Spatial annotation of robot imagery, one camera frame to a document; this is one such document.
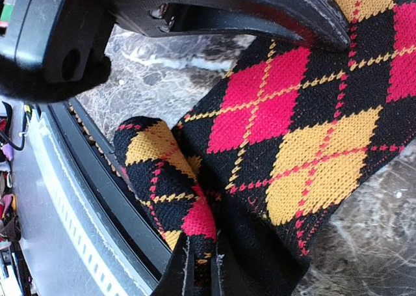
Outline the black argyle sock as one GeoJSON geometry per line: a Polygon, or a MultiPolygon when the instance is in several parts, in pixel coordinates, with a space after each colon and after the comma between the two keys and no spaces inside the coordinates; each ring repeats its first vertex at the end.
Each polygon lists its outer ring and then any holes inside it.
{"type": "Polygon", "coordinates": [[[415,138],[415,0],[336,0],[350,46],[258,38],[174,128],[136,116],[114,134],[135,198],[211,281],[220,230],[273,232],[309,258],[339,204],[415,138]]]}

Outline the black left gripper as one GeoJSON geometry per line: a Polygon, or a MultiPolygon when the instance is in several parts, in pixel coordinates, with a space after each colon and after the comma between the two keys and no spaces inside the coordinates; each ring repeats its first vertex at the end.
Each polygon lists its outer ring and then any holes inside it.
{"type": "Polygon", "coordinates": [[[114,23],[98,0],[1,0],[1,95],[56,103],[107,82],[114,23]]]}

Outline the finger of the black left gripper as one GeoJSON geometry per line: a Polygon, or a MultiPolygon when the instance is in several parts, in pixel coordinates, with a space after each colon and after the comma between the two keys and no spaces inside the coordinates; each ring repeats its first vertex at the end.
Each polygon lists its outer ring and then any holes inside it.
{"type": "Polygon", "coordinates": [[[348,21],[335,0],[100,0],[123,29],[152,38],[201,34],[266,36],[344,51],[348,21]]]}

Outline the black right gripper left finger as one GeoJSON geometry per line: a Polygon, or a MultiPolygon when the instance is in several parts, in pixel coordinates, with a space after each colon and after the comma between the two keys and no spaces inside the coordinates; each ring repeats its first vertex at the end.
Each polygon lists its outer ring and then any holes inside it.
{"type": "Polygon", "coordinates": [[[181,234],[151,296],[211,295],[211,281],[197,286],[196,257],[189,236],[181,234]]]}

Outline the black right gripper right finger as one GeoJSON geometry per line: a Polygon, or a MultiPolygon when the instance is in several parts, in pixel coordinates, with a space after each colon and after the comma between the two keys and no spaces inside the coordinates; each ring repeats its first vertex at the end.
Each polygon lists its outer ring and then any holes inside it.
{"type": "Polygon", "coordinates": [[[291,295],[309,268],[273,232],[220,230],[214,261],[215,295],[291,295]]]}

